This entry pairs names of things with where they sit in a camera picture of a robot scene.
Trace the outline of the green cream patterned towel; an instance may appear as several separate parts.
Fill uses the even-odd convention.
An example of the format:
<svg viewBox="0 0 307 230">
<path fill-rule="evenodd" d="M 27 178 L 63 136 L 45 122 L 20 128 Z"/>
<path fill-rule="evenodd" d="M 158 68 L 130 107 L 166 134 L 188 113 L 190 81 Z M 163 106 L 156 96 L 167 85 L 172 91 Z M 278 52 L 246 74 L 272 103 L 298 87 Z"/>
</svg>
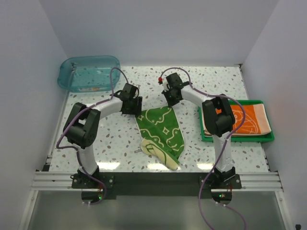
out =
<svg viewBox="0 0 307 230">
<path fill-rule="evenodd" d="M 168 169 L 177 170 L 185 141 L 173 108 L 163 106 L 143 110 L 136 122 L 142 138 L 142 152 L 157 157 Z"/>
</svg>

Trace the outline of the orange white towel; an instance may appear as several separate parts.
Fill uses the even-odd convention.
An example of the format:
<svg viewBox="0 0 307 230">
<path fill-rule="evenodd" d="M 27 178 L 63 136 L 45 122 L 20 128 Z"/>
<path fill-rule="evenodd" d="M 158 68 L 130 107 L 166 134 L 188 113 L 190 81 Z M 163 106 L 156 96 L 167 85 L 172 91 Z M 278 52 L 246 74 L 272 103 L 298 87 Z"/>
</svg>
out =
<svg viewBox="0 0 307 230">
<path fill-rule="evenodd" d="M 266 115 L 265 107 L 263 102 L 252 102 L 251 100 L 241 100 L 239 103 L 243 106 L 246 112 L 246 119 L 243 125 L 233 134 L 234 137 L 253 137 L 263 136 L 272 132 L 269 120 Z M 242 122 L 243 112 L 239 105 L 230 101 L 230 106 L 235 117 L 235 124 L 233 130 L 237 128 Z M 203 112 L 201 111 L 201 125 L 202 131 L 204 131 L 205 137 L 211 137 L 211 134 L 205 127 Z"/>
</svg>

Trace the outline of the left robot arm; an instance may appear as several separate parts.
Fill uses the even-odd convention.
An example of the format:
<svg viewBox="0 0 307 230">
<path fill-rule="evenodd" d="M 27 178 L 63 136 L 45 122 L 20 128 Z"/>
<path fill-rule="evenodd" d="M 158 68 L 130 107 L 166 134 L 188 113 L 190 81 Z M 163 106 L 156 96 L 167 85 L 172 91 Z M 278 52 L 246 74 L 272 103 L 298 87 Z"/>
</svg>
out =
<svg viewBox="0 0 307 230">
<path fill-rule="evenodd" d="M 97 137 L 99 122 L 111 114 L 138 117 L 142 113 L 142 97 L 139 88 L 126 83 L 122 90 L 112 92 L 111 98 L 94 104 L 74 104 L 63 128 L 64 137 L 76 150 L 79 169 L 71 176 L 72 188 L 103 188 L 104 179 L 95 161 L 93 143 Z"/>
</svg>

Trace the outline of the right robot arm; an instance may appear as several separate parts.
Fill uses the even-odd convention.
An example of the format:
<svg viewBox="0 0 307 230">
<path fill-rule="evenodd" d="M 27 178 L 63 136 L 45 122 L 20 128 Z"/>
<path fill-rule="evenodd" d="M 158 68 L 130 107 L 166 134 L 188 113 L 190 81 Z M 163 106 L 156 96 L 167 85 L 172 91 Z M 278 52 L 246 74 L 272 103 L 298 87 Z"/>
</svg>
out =
<svg viewBox="0 0 307 230">
<path fill-rule="evenodd" d="M 215 150 L 215 164 L 207 175 L 209 182 L 203 182 L 212 187 L 225 188 L 236 175 L 231 153 L 231 135 L 236 120 L 228 97 L 204 93 L 190 82 L 183 82 L 177 73 L 166 78 L 159 77 L 158 83 L 163 86 L 162 94 L 168 106 L 187 100 L 202 109 L 205 128 L 213 138 Z"/>
</svg>

